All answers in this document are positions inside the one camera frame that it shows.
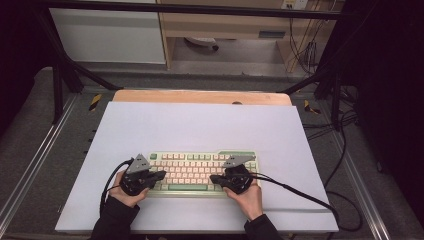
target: white keyboard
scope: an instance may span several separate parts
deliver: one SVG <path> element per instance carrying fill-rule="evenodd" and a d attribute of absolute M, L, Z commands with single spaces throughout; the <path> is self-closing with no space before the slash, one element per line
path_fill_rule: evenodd
<path fill-rule="evenodd" d="M 211 174 L 222 175 L 224 162 L 231 155 L 252 155 L 253 151 L 219 152 L 153 152 L 148 161 L 151 171 L 166 171 L 162 181 L 156 182 L 149 197 L 226 197 L 221 186 L 213 184 Z M 257 156 L 244 163 L 247 170 L 258 172 Z"/>

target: yellow and black hazard tape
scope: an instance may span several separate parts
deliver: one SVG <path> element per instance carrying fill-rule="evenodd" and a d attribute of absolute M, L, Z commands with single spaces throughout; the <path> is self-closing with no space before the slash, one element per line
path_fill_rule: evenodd
<path fill-rule="evenodd" d="M 311 108 L 309 106 L 309 101 L 305 100 L 305 111 L 307 112 L 313 112 L 315 114 L 321 114 L 321 111 L 319 109 Z"/>
<path fill-rule="evenodd" d="M 102 98 L 101 94 L 96 94 L 96 96 L 94 96 L 93 100 L 91 101 L 90 107 L 88 108 L 88 111 L 96 110 L 96 107 L 100 101 L 100 98 Z"/>

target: white tabletop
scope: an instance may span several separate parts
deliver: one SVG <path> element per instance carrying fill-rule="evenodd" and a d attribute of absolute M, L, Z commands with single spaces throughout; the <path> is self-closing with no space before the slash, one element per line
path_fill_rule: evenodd
<path fill-rule="evenodd" d="M 107 179 L 138 153 L 219 150 L 254 150 L 261 173 L 328 203 L 296 107 L 110 102 L 56 230 L 90 232 Z M 338 231 L 324 207 L 264 181 L 262 192 L 279 231 Z M 244 232 L 231 199 L 147 198 L 139 206 L 136 233 Z"/>

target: black sleeve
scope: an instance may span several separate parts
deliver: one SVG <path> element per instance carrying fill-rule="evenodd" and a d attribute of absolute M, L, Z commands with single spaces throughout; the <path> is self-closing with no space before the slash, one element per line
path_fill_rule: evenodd
<path fill-rule="evenodd" d="M 94 226 L 90 240 L 129 239 L 130 225 L 139 211 L 140 208 L 137 205 L 130 208 L 116 198 L 109 197 L 99 220 Z"/>
<path fill-rule="evenodd" d="M 244 224 L 249 240 L 282 240 L 269 218 L 262 214 L 253 221 Z"/>

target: person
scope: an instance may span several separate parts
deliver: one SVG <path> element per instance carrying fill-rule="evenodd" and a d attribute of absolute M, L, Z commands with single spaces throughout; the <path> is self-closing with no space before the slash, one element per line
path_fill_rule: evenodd
<path fill-rule="evenodd" d="M 122 171 L 116 174 L 113 186 L 119 185 L 123 173 Z M 229 198 L 236 201 L 247 218 L 244 225 L 246 235 L 243 236 L 242 239 L 246 239 L 246 237 L 249 240 L 282 239 L 270 219 L 263 212 L 262 190 L 258 186 L 256 179 L 252 181 L 250 187 L 245 192 L 239 195 L 225 187 L 223 190 Z M 109 197 L 106 200 L 100 218 L 97 220 L 91 233 L 90 240 L 135 239 L 134 236 L 131 235 L 130 225 L 140 210 L 137 204 L 147 197 L 148 191 L 149 189 L 146 188 L 137 196 L 129 196 L 120 187 L 112 188 L 109 191 Z"/>

